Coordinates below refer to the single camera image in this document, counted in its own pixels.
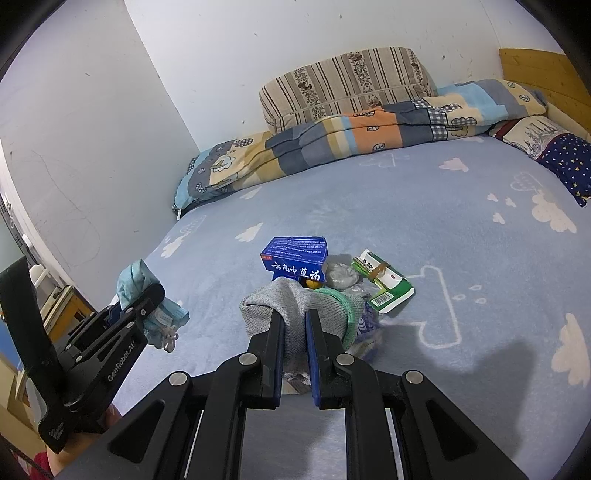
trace light blue cloth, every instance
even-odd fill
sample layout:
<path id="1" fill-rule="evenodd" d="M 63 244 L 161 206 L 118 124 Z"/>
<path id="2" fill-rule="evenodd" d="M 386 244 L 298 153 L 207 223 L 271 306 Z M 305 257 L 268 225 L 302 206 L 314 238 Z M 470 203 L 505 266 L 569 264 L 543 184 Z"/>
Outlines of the light blue cloth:
<path id="1" fill-rule="evenodd" d="M 150 271 L 143 260 L 126 267 L 117 280 L 117 296 L 121 310 L 125 310 L 142 292 L 160 280 Z M 144 320 L 144 335 L 149 345 L 164 348 L 168 353 L 174 350 L 178 339 L 177 330 L 189 321 L 187 310 L 165 298 Z"/>

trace white wall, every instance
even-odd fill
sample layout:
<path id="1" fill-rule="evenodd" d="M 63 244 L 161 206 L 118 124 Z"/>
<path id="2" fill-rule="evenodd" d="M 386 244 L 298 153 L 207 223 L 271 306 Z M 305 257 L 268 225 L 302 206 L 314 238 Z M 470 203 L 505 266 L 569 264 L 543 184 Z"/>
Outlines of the white wall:
<path id="1" fill-rule="evenodd" d="M 12 238 L 4 219 L 0 218 L 0 271 L 22 257 L 21 249 Z"/>
<path id="2" fill-rule="evenodd" d="M 298 66 L 411 47 L 439 86 L 501 76 L 499 47 L 560 51 L 515 0 L 125 0 L 200 149 L 265 130 L 261 86 Z"/>
<path id="3" fill-rule="evenodd" d="M 0 83 L 0 139 L 51 253 L 102 308 L 174 224 L 197 153 L 123 0 L 68 0 Z"/>

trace blue gripper pad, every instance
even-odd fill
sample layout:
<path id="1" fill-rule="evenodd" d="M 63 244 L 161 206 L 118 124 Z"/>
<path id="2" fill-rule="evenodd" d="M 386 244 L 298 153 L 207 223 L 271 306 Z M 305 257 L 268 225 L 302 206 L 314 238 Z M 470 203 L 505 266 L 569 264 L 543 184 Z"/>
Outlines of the blue gripper pad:
<path id="1" fill-rule="evenodd" d="M 310 312 L 306 312 L 306 343 L 308 347 L 308 366 L 310 368 L 312 397 L 314 397 L 314 405 L 320 407 L 320 367 L 318 366 L 318 354 L 316 352 L 314 337 L 312 335 Z"/>
<path id="2" fill-rule="evenodd" d="M 277 345 L 277 357 L 275 357 L 275 390 L 273 400 L 275 406 L 279 406 L 281 400 L 281 381 L 283 379 L 283 350 L 285 345 L 285 322 L 281 319 L 279 326 L 279 344 Z"/>
<path id="3" fill-rule="evenodd" d="M 112 327 L 115 323 L 119 321 L 121 317 L 121 304 L 117 302 L 116 305 L 111 308 L 109 311 L 109 317 L 107 318 L 107 325 Z"/>

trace wooden headboard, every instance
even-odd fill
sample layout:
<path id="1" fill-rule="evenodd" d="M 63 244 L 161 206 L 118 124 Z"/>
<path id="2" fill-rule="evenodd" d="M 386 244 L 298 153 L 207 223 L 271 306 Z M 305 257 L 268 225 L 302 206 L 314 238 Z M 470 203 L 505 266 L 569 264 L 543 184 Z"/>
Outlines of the wooden headboard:
<path id="1" fill-rule="evenodd" d="M 550 103 L 591 132 L 591 95 L 565 55 L 501 48 L 499 57 L 505 80 L 542 91 Z"/>

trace wooden furniture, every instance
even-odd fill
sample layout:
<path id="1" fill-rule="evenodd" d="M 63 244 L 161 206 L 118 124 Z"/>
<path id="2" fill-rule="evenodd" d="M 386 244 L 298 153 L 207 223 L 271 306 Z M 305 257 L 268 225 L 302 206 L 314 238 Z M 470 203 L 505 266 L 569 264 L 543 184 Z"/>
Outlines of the wooden furniture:
<path id="1" fill-rule="evenodd" d="M 93 312 L 90 304 L 71 286 L 56 287 L 41 308 L 43 325 L 55 342 Z M 24 369 L 17 371 L 0 355 L 0 433 L 14 446 L 33 458 L 45 449 L 33 422 Z"/>
<path id="2" fill-rule="evenodd" d="M 501 48 L 499 57 L 505 80 L 542 91 L 550 103 L 591 132 L 591 95 L 565 55 Z"/>

